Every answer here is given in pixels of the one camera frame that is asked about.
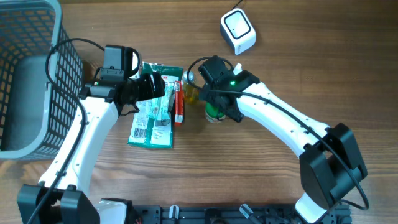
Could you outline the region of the green lid white jar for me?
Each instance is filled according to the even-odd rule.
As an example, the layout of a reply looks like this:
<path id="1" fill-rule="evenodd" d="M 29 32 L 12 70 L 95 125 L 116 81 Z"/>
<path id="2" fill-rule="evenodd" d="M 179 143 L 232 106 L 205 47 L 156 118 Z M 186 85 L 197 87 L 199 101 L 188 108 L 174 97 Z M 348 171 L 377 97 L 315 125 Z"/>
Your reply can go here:
<path id="1" fill-rule="evenodd" d="M 220 123 L 226 119 L 226 116 L 215 106 L 207 103 L 205 106 L 206 119 L 211 123 Z"/>

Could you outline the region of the teal toothbrush package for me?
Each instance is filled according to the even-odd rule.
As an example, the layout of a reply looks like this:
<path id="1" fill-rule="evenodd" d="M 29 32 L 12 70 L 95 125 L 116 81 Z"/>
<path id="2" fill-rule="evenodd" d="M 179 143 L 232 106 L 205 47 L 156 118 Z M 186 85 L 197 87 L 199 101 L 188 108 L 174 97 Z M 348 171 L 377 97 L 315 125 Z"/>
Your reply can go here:
<path id="1" fill-rule="evenodd" d="M 169 104 L 172 98 L 174 87 L 169 85 L 165 88 L 165 95 L 160 98 L 154 98 L 151 102 L 151 108 L 148 117 L 162 123 L 164 126 L 171 120 L 169 112 Z"/>

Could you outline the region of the red white toothpaste box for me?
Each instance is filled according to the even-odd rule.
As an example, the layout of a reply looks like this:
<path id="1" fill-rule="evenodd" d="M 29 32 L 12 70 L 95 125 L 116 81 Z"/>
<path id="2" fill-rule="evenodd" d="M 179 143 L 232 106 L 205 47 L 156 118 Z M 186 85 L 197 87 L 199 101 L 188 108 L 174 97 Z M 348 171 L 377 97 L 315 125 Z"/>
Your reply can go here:
<path id="1" fill-rule="evenodd" d="M 175 81 L 175 125 L 181 126 L 183 123 L 183 90 L 181 81 Z"/>

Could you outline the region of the clear Vim dish soap bottle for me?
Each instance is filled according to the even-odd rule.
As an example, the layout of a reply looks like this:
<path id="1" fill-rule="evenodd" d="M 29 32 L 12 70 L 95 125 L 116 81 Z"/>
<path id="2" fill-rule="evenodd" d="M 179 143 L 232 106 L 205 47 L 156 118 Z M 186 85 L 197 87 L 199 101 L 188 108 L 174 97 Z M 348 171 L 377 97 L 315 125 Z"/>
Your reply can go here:
<path id="1" fill-rule="evenodd" d="M 182 88 L 183 88 L 183 98 L 187 104 L 195 104 L 198 101 L 198 90 L 189 84 L 189 82 L 195 83 L 195 76 L 193 72 L 187 73 L 187 71 L 183 72 L 182 77 Z"/>

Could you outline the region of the green white sponge package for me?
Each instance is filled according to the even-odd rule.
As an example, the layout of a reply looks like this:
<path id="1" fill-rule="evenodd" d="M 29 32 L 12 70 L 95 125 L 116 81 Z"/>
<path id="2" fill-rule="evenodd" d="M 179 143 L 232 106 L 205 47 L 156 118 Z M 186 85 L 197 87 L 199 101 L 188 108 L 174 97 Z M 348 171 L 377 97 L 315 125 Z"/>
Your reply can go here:
<path id="1" fill-rule="evenodd" d="M 150 149 L 172 148 L 173 140 L 173 125 L 175 116 L 175 81 L 180 81 L 183 75 L 183 68 L 171 65 L 162 65 L 156 63 L 142 64 L 140 74 L 134 75 L 134 78 L 139 78 L 145 73 L 158 72 L 162 75 L 165 81 L 165 87 L 172 85 L 174 92 L 169 104 L 169 112 L 171 120 L 164 126 L 156 120 L 149 118 L 148 112 L 151 108 L 151 100 L 139 101 L 136 103 L 139 112 L 133 117 L 130 137 L 127 141 L 129 145 L 146 147 Z"/>

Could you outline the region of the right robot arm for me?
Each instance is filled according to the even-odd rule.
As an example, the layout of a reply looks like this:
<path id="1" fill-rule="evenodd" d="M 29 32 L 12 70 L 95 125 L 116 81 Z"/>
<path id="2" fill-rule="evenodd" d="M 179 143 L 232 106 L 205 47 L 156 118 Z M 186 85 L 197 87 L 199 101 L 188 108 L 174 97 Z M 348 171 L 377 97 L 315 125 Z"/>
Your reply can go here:
<path id="1" fill-rule="evenodd" d="M 248 117 L 279 138 L 299 159 L 303 195 L 294 210 L 307 223 L 319 222 L 339 203 L 353 207 L 345 196 L 357 189 L 364 204 L 369 200 L 360 186 L 368 170 L 352 130 L 343 123 L 330 127 L 305 116 L 275 96 L 247 70 L 232 66 L 217 55 L 199 60 L 205 81 L 199 98 L 216 108 L 216 118 L 239 123 Z"/>

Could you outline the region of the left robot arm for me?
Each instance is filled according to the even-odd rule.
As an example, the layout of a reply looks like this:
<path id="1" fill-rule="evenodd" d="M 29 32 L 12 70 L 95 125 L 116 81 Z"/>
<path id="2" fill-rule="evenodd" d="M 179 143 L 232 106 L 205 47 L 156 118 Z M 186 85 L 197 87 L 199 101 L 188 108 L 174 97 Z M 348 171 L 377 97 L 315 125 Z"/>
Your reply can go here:
<path id="1" fill-rule="evenodd" d="M 17 204 L 23 223 L 138 223 L 130 200 L 88 199 L 91 176 L 104 140 L 124 105 L 164 96 L 159 73 L 144 73 L 139 52 L 131 47 L 103 48 L 101 77 L 75 97 L 78 110 L 60 151 L 37 185 L 23 185 Z"/>

